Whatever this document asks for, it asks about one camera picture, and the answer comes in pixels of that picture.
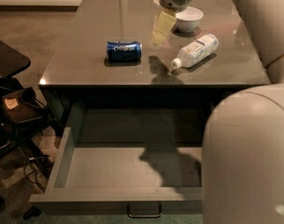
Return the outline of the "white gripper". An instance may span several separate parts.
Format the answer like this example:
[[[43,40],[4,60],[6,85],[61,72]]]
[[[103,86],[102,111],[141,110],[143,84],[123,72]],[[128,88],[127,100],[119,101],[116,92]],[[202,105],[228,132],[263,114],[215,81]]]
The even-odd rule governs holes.
[[[153,46],[159,48],[163,45],[177,22],[175,12],[185,10],[192,1],[193,0],[153,0],[155,5],[164,7],[154,22],[151,33],[151,44]]]

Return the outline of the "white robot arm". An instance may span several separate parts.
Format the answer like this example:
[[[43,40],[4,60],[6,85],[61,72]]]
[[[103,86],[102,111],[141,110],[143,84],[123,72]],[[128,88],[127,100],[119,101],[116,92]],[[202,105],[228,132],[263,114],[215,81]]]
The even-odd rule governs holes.
[[[203,224],[284,224],[284,0],[232,0],[270,79],[225,98],[202,144]]]

